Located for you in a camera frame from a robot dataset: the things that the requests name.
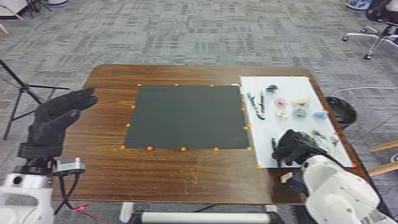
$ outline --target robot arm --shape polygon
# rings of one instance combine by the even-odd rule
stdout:
[[[18,151],[18,157],[27,159],[27,163],[16,166],[0,187],[0,224],[54,223],[54,158],[62,154],[66,129],[78,120],[80,111],[96,104],[93,93],[94,89],[75,91],[38,107],[29,141]],[[13,195],[36,198],[38,205],[9,205],[7,199]]]
[[[368,182],[345,170],[306,134],[288,130],[272,156],[302,165],[306,208],[318,224],[396,223],[377,210],[381,198]]]

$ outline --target office chair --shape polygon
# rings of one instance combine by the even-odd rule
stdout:
[[[382,42],[398,46],[398,12],[386,9],[386,5],[391,0],[373,0],[370,8],[366,10],[366,18],[388,25],[384,31],[381,32],[372,26],[366,26],[359,33],[347,33],[341,40],[349,41],[349,36],[366,36],[377,38],[377,41],[370,47],[365,59],[370,60],[375,50]]]

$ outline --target pink object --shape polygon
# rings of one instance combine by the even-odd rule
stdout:
[[[286,107],[288,102],[286,102],[285,98],[276,99],[276,104],[277,104],[279,107]]]

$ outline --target tripod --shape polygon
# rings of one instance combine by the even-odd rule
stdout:
[[[29,9],[30,9],[30,18],[34,19],[34,12],[41,11],[41,6],[45,6],[46,10],[52,12],[52,9],[46,5],[46,3],[43,2],[43,0],[27,0],[27,5],[29,5]]]
[[[43,103],[45,103],[45,100],[43,100],[43,98],[38,96],[38,94],[34,93],[32,88],[52,89],[52,93],[50,93],[50,95],[48,95],[48,99],[46,99],[46,100],[52,99],[52,97],[54,97],[54,93],[55,93],[55,90],[57,90],[57,89],[70,90],[70,88],[55,87],[55,86],[29,85],[29,84],[22,81],[20,77],[16,76],[16,73],[13,72],[13,70],[11,70],[11,68],[9,68],[9,66],[6,65],[6,63],[4,63],[2,60],[0,60],[0,67],[2,67],[4,70],[7,71],[11,77],[13,77],[14,81],[16,81],[16,83],[18,83],[18,85],[20,85],[20,87],[16,87],[18,90],[20,90],[20,92],[18,92],[18,97],[16,97],[16,101],[14,101],[14,108],[13,108],[13,112],[11,112],[9,124],[7,124],[7,128],[6,128],[6,133],[4,133],[4,140],[7,140],[7,137],[9,137],[9,130],[11,130],[13,122],[14,122],[20,118],[23,118],[29,114],[32,114],[34,111],[36,111],[36,110],[32,110],[30,112],[27,112],[27,113],[22,114],[20,116],[16,116],[16,110],[18,110],[18,106],[20,106],[20,100],[22,100],[22,95],[23,95],[23,93],[29,94],[29,96],[32,97],[36,103],[38,103],[38,104],[43,104]]]

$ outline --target black glove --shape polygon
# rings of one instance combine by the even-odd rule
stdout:
[[[41,159],[62,155],[66,129],[80,118],[80,112],[96,104],[94,88],[84,89],[46,101],[36,109],[34,124],[29,126],[29,141],[18,156]]]
[[[327,155],[327,151],[318,147],[311,136],[290,129],[279,140],[272,158],[290,166],[293,162],[302,164],[315,155]]]

